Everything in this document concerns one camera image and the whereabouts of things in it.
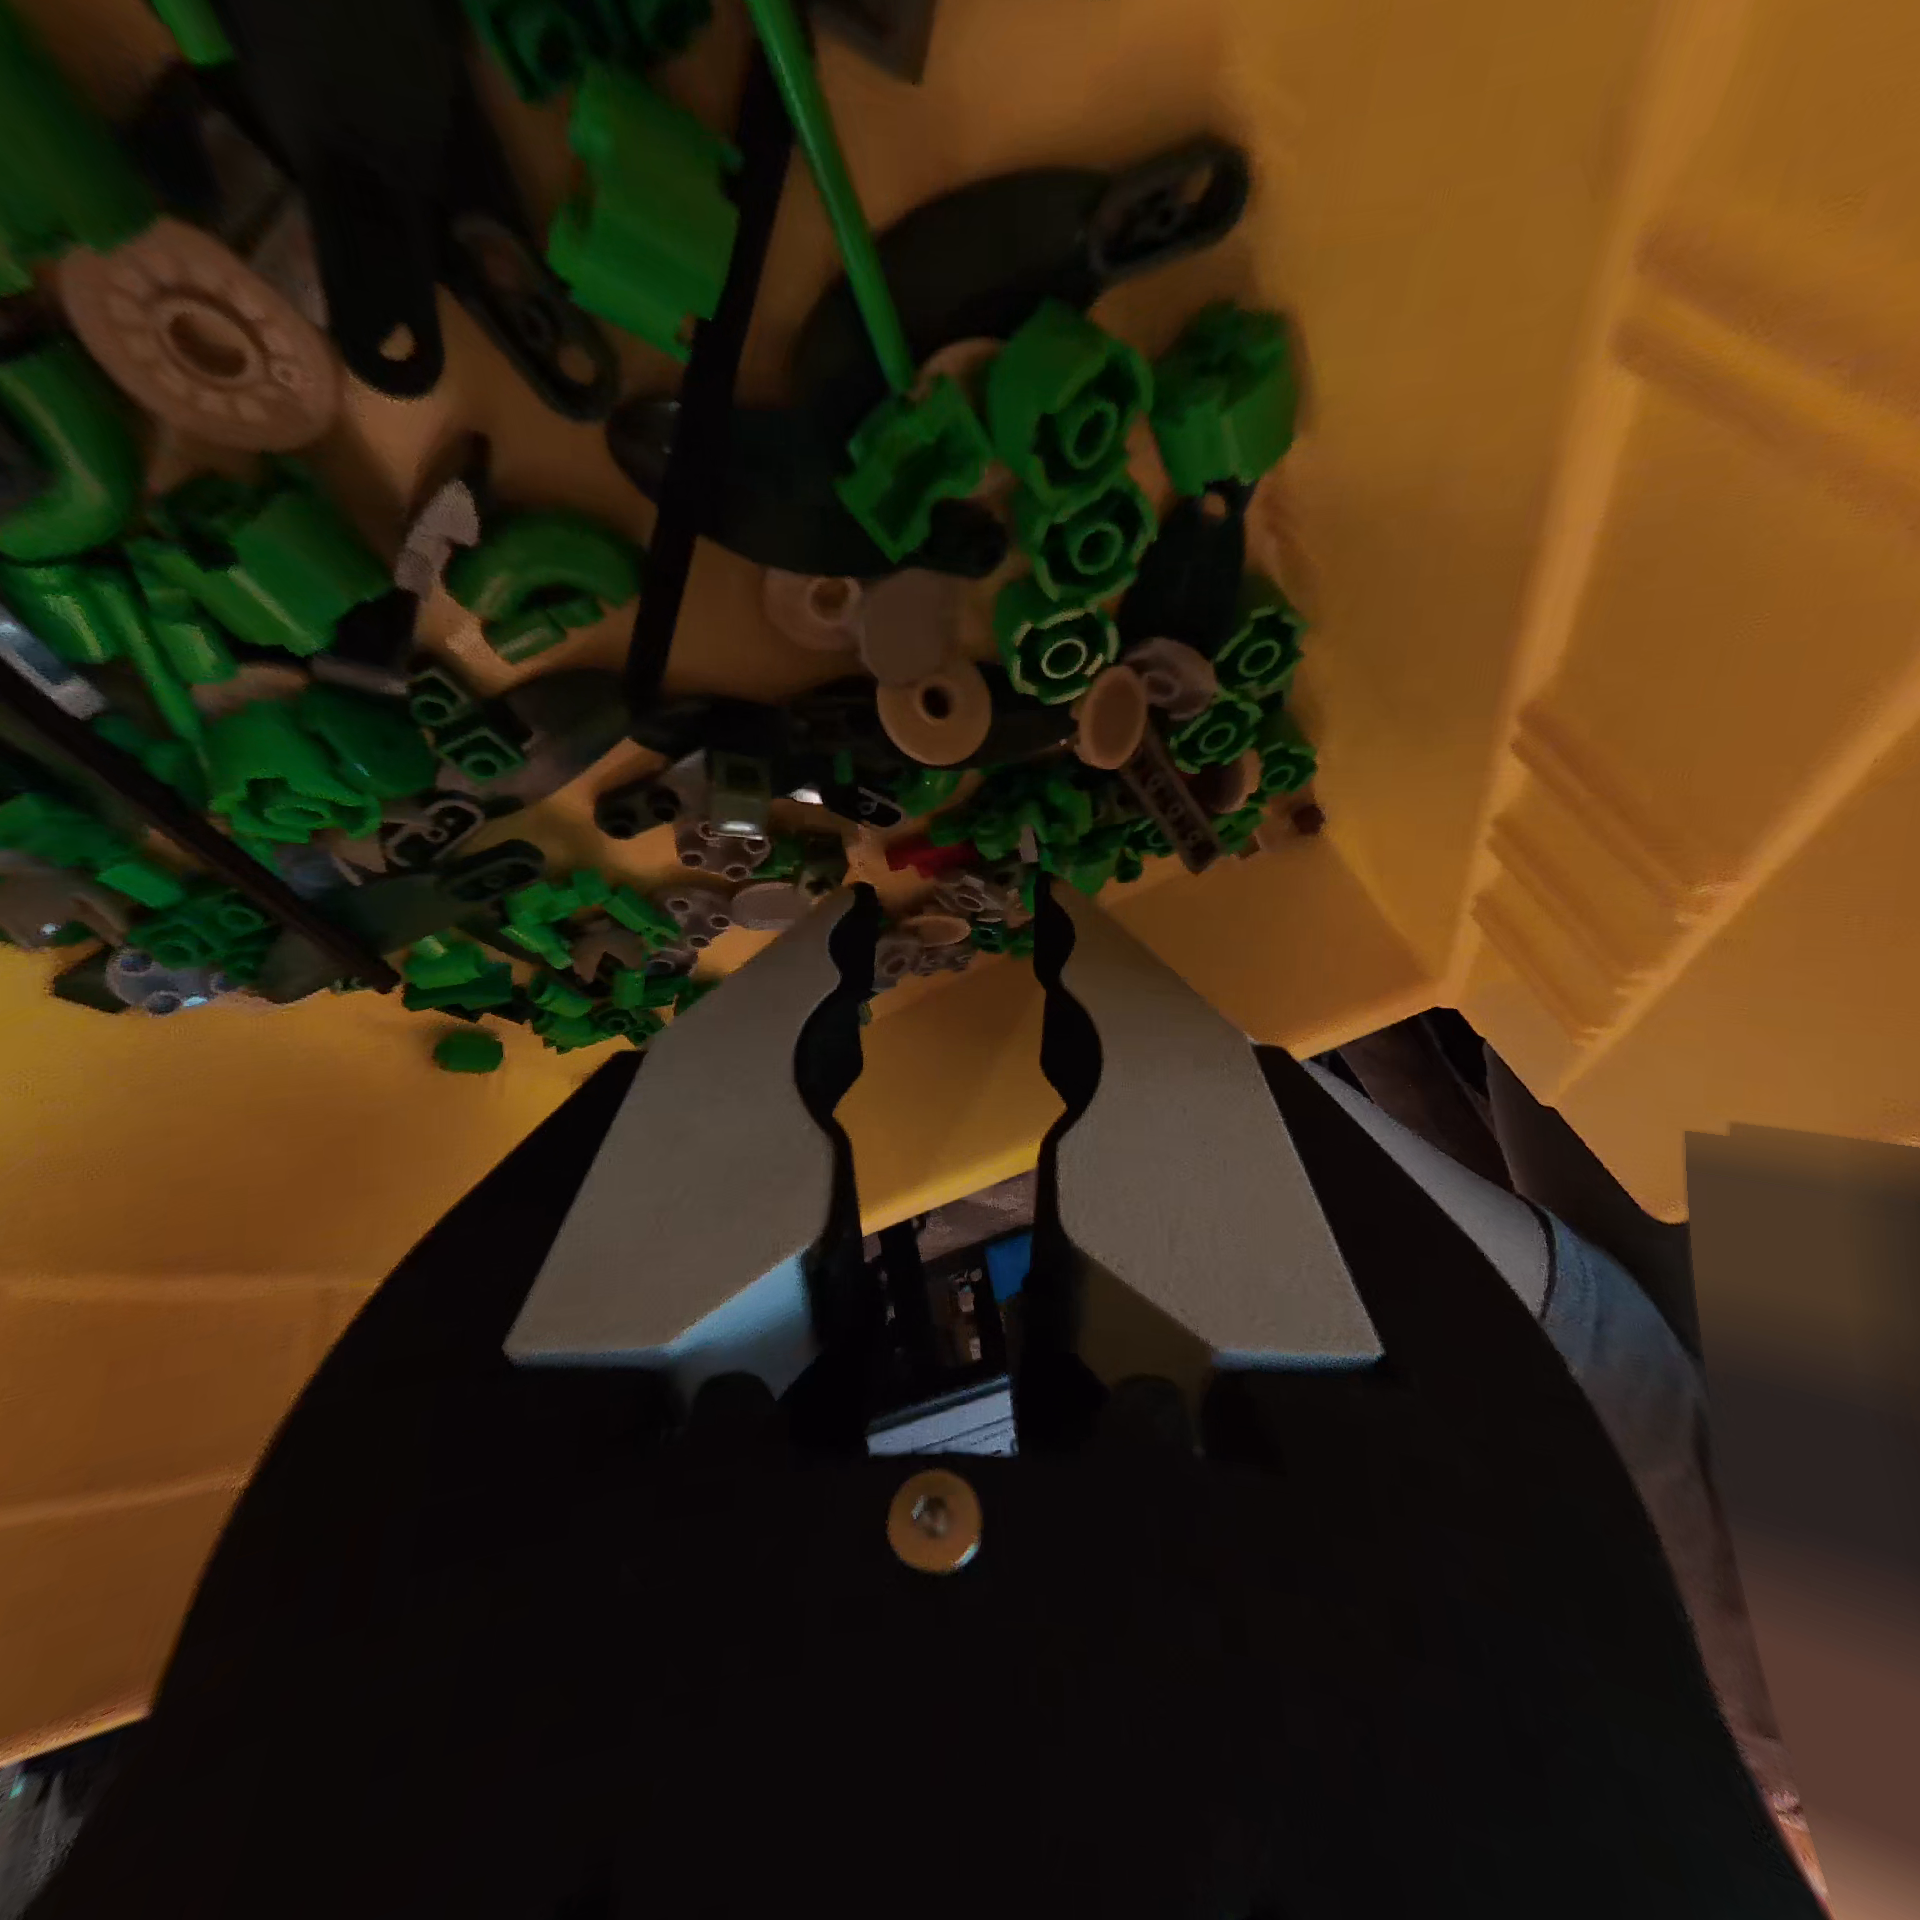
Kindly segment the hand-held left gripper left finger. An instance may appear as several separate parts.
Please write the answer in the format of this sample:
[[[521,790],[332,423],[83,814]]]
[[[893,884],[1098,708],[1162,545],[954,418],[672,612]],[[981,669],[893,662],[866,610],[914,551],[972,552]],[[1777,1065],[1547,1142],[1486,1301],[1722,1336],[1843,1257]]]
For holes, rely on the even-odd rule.
[[[686,1382],[793,1357],[795,1442],[865,1454],[883,1294],[861,1254],[858,1084],[881,901],[813,905],[646,1048],[504,1341],[523,1368]]]

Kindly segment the yellow plastic bin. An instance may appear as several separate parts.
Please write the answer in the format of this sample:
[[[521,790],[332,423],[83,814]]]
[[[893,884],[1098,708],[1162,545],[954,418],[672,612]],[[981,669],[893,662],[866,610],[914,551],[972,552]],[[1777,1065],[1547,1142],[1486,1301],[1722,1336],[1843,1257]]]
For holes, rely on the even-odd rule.
[[[1252,549],[1328,825],[1108,910],[1297,1052],[1453,1002],[1645,1210],[1686,1140],[1915,1145],[1915,5],[940,5],[830,41],[875,223],[1216,132],[1289,316]],[[148,1709],[277,1423],[606,1065],[378,992],[165,1020],[4,952],[4,1761]]]

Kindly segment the person's light clothing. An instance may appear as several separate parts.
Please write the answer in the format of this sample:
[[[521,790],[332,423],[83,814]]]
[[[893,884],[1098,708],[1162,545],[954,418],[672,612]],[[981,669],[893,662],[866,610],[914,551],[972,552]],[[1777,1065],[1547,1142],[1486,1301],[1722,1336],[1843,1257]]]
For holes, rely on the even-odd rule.
[[[1581,1382],[1659,1533],[1698,1642],[1722,1621],[1722,1502],[1707,1384],[1668,1306],[1689,1306],[1681,1229],[1645,1213],[1569,1120],[1486,1061],[1509,1184],[1477,1173],[1405,1120],[1309,1074],[1492,1258]]]

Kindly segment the pile of small bricks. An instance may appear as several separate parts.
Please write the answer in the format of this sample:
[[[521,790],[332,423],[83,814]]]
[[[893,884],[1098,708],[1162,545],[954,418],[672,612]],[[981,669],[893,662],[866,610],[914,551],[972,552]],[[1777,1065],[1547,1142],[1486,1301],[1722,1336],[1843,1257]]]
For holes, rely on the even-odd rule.
[[[100,1017],[395,990],[646,1048],[851,878],[865,993],[1313,781],[1245,559],[1289,324],[1098,320],[1250,197],[1200,135],[877,229],[813,26],[932,5],[4,5],[4,952]]]

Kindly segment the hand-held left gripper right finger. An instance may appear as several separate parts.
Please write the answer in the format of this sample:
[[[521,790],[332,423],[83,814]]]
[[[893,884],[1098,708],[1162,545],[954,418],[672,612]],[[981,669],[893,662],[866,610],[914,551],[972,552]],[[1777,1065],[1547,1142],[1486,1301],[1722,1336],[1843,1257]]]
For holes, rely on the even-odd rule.
[[[1108,1429],[1259,1456],[1346,1416],[1386,1341],[1250,1041],[1091,895],[1038,903],[1040,1146],[1027,1450]]]

